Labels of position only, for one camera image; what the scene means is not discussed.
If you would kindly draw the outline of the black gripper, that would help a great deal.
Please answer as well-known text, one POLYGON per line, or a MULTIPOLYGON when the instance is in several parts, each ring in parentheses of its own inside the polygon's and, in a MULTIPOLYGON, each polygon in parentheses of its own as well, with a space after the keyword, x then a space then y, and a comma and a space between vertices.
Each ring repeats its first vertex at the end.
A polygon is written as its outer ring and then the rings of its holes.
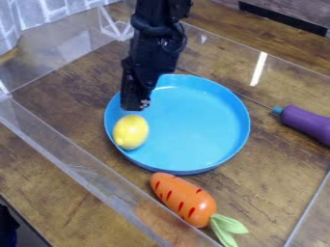
POLYGON ((155 88, 160 75, 175 71, 187 44, 180 20, 191 7, 192 0, 136 0, 130 20, 134 37, 122 61, 120 106, 127 111, 150 106, 147 89, 155 88))

